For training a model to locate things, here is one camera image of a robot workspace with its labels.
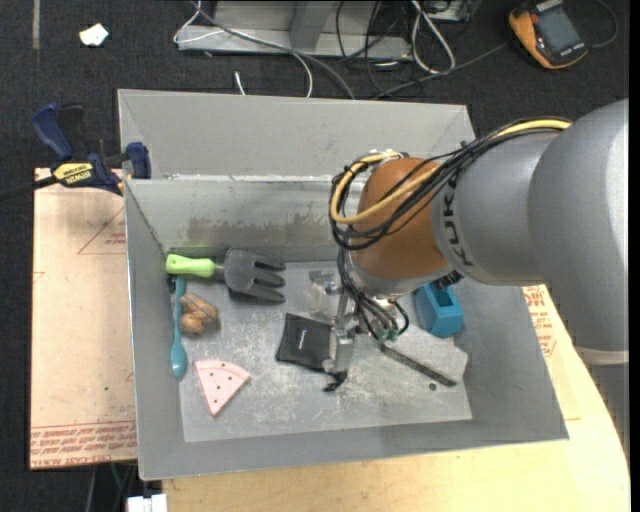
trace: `cardboard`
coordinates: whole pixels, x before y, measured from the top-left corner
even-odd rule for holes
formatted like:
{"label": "cardboard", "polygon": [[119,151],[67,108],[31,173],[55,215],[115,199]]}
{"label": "cardboard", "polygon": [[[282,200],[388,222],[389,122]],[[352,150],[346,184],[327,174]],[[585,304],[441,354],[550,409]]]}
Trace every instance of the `cardboard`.
{"label": "cardboard", "polygon": [[54,185],[34,210],[29,466],[135,459],[123,198]]}

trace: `orange device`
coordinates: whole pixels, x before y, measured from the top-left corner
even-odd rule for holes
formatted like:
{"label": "orange device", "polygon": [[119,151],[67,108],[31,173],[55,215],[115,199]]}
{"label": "orange device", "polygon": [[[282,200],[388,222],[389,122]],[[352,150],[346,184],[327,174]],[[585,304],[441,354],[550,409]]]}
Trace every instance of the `orange device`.
{"label": "orange device", "polygon": [[524,49],[545,68],[566,68],[587,54],[587,44],[562,0],[524,2],[509,14],[509,25]]}

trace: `black pouch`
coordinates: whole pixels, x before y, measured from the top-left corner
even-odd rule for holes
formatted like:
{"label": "black pouch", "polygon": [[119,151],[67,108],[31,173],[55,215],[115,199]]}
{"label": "black pouch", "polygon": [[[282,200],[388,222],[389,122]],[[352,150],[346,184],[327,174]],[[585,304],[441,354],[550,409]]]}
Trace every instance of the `black pouch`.
{"label": "black pouch", "polygon": [[[331,358],[331,329],[330,325],[318,320],[287,313],[276,360],[325,372],[322,363]],[[327,385],[324,391],[335,391],[347,378],[346,372],[327,375],[332,376],[335,382]]]}

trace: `yellow cable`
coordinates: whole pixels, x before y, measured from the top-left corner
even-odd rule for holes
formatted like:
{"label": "yellow cable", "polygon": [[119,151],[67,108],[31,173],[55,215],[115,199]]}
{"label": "yellow cable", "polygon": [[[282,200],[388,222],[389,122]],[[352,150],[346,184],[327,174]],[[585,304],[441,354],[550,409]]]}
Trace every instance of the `yellow cable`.
{"label": "yellow cable", "polygon": [[[492,137],[492,139],[495,139],[497,137],[501,137],[503,135],[509,135],[509,134],[512,134],[512,133],[517,133],[517,132],[526,131],[526,130],[535,130],[535,129],[538,129],[538,128],[551,128],[551,129],[554,129],[554,130],[564,130],[565,128],[569,127],[570,125],[571,125],[571,123],[569,123],[567,121],[560,121],[560,120],[556,120],[556,119],[541,119],[541,120],[537,120],[537,121],[525,121],[525,122],[516,124],[514,126],[510,126],[509,128],[505,128],[504,130],[502,130],[502,131],[498,132],[496,135],[494,135]],[[385,158],[392,158],[392,157],[395,157],[395,156],[400,156],[400,154],[399,153],[381,153],[381,154],[374,155],[374,156],[371,156],[371,157],[362,158],[361,160],[359,160],[358,162],[356,162],[354,165],[352,165],[350,167],[351,174],[345,173],[345,175],[340,180],[340,183],[338,183],[338,185],[336,186],[335,193],[334,193],[333,197],[331,198],[330,214],[331,214],[331,218],[336,223],[338,223],[338,224],[356,224],[357,222],[362,222],[363,220],[369,218],[371,215],[373,215],[373,214],[377,213],[378,211],[380,211],[382,208],[387,206],[392,201],[395,201],[396,199],[398,199],[399,197],[403,196],[407,192],[410,192],[413,189],[417,188],[418,185],[420,185],[421,183],[423,183],[424,181],[429,179],[429,177],[440,168],[440,166],[438,166],[438,167],[434,168],[433,170],[431,170],[431,172],[427,172],[427,173],[423,174],[418,179],[415,179],[413,181],[410,181],[410,182],[404,184],[402,187],[400,187],[398,190],[396,190],[393,194],[389,195],[388,197],[386,197],[382,201],[377,202],[376,204],[374,204],[373,206],[367,208],[363,212],[360,212],[357,215],[352,215],[350,217],[342,217],[340,215],[340,212],[338,212],[338,198],[342,195],[342,191],[347,186],[347,184],[350,183],[353,180],[353,178],[355,177],[355,175],[358,174],[358,172],[360,172],[360,170],[365,166],[365,164],[360,163],[360,162],[375,163],[375,162],[379,162],[381,160],[384,160]]]}

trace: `gray robot arm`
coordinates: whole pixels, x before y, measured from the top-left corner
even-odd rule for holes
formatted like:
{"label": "gray robot arm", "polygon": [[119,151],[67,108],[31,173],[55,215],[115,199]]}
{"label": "gray robot arm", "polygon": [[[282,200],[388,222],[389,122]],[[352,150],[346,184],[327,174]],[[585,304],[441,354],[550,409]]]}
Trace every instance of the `gray robot arm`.
{"label": "gray robot arm", "polygon": [[481,156],[432,205],[438,246],[460,273],[545,283],[585,362],[628,361],[629,102],[559,134]]}

